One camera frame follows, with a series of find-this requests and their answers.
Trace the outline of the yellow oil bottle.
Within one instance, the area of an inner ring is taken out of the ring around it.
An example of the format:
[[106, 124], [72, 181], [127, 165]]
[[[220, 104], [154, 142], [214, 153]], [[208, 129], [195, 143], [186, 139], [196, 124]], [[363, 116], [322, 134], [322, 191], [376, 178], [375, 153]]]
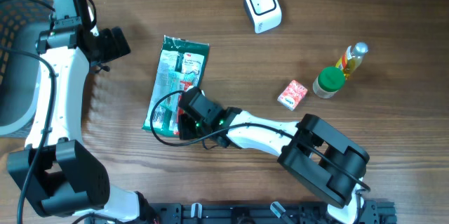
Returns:
[[343, 72], [345, 79], [348, 79], [360, 66], [368, 51], [368, 45], [365, 42], [349, 46], [335, 66]]

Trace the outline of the red small carton box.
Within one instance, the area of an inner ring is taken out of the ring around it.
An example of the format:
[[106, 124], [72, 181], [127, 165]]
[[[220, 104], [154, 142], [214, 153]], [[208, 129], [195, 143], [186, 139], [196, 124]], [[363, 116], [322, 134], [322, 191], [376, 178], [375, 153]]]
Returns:
[[307, 92], [308, 90], [306, 87], [298, 81], [292, 80], [279, 95], [277, 101], [290, 111], [293, 111], [306, 96]]

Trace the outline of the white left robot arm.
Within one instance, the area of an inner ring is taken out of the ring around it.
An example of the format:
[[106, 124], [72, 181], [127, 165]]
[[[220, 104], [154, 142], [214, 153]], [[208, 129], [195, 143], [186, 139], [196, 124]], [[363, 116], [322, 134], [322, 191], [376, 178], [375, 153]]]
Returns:
[[39, 34], [31, 57], [40, 63], [36, 114], [23, 150], [8, 156], [7, 170], [20, 188], [19, 206], [41, 217], [77, 221], [158, 223], [139, 192], [109, 181], [106, 168], [84, 146], [83, 89], [91, 67], [130, 53], [120, 28], [96, 30], [92, 0], [53, 0], [51, 23]]

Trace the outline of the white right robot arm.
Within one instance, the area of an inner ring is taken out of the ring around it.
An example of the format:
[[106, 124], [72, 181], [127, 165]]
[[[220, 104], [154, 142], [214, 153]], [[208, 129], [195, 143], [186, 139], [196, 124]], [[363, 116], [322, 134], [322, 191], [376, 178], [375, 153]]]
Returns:
[[180, 139], [210, 138], [221, 147], [260, 150], [278, 163], [328, 205], [328, 213], [341, 223], [360, 221], [361, 193], [369, 154], [316, 115], [301, 121], [271, 121], [230, 107], [209, 117], [178, 117]]

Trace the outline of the green glove package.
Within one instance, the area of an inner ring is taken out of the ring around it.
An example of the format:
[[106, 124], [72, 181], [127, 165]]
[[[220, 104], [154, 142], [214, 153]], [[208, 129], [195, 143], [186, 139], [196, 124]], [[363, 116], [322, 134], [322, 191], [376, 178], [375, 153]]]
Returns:
[[209, 51], [209, 44], [169, 36], [163, 38], [143, 130], [154, 129], [167, 137], [179, 135], [178, 116], [182, 114], [182, 110], [177, 104], [180, 94], [171, 93], [186, 91], [201, 84]]

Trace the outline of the teal wipes packet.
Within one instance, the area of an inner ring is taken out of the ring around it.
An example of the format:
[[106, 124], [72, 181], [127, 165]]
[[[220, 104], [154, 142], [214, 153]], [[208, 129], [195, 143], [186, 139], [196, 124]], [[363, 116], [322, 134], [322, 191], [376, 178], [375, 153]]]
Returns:
[[[194, 82], [195, 75], [194, 73], [181, 73], [176, 71], [170, 71], [168, 73], [168, 78], [166, 82], [163, 84], [162, 88], [162, 96], [168, 95], [169, 93], [175, 91], [186, 91]], [[173, 94], [170, 97], [167, 97], [162, 103], [161, 106], [171, 112], [177, 111], [177, 103], [179, 100], [180, 94]]]

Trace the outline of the green lid jar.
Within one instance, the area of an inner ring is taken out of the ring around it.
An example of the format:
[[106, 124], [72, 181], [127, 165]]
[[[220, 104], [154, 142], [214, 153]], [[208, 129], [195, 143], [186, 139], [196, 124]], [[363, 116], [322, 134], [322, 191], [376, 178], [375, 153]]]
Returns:
[[344, 73], [337, 67], [326, 67], [315, 79], [312, 88], [320, 98], [333, 97], [343, 86], [346, 79]]

